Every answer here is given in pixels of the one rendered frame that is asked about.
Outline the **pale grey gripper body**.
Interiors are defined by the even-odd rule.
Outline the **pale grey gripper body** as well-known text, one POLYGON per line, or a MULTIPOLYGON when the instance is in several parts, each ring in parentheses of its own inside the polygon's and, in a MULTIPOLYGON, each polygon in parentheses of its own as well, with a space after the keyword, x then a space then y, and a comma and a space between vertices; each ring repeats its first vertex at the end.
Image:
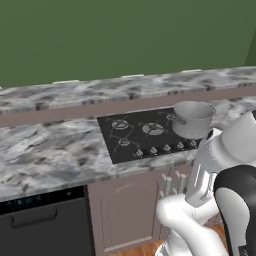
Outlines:
POLYGON ((213 173, 220 171, 211 149, 211 143, 201 144, 193 162, 185 200, 193 207, 200 207, 212 198, 213 173))

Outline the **silver metal pot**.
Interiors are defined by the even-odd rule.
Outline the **silver metal pot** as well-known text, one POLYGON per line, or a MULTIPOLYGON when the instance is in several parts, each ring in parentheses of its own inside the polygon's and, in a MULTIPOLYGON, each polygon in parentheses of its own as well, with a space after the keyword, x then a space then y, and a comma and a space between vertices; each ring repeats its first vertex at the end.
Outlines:
POLYGON ((186 139, 202 139, 210 131, 215 109, 206 102, 176 103, 168 114, 175 134, 186 139))

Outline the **narrow taupe cupboard door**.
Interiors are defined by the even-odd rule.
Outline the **narrow taupe cupboard door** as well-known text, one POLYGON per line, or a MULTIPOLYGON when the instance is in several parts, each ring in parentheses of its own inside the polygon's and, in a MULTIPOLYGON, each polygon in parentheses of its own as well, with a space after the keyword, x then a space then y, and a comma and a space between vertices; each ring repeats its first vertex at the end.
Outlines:
POLYGON ((173 166, 168 177, 169 181, 166 183, 165 195, 186 193, 191 172, 191 164, 173 166))

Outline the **wide taupe cupboard door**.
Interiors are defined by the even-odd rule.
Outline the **wide taupe cupboard door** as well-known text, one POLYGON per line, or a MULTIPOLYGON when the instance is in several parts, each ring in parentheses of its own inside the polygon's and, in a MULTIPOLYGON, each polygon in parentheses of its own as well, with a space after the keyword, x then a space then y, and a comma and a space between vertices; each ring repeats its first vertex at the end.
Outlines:
POLYGON ((108 256, 159 239, 155 209, 167 170, 88 186, 96 256, 108 256))

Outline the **black gas hob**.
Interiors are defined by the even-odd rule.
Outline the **black gas hob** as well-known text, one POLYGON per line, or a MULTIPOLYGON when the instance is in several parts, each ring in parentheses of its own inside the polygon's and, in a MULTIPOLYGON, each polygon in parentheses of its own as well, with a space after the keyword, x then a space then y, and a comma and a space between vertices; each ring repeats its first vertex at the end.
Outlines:
POLYGON ((186 139, 174 133, 168 114, 173 108, 157 108, 108 115, 97 118, 105 145, 113 164, 145 159, 155 156, 172 154, 197 149, 203 139, 186 139), (190 140, 197 142, 197 147, 191 147, 190 140), (177 148, 182 142, 184 149, 177 148), (170 152, 163 147, 168 144, 170 152), (150 154, 151 147, 158 150, 157 155, 150 154), (143 151, 143 157, 135 157, 134 152, 143 151))

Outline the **black dishwasher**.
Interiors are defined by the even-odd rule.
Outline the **black dishwasher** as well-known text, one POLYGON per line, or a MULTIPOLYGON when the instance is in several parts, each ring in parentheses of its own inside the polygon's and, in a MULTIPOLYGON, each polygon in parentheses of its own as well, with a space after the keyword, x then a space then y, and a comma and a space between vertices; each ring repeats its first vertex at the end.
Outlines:
POLYGON ((74 187, 0 202, 0 256, 95 256, 88 190, 74 187), (56 207, 52 221, 13 229, 10 217, 56 207))

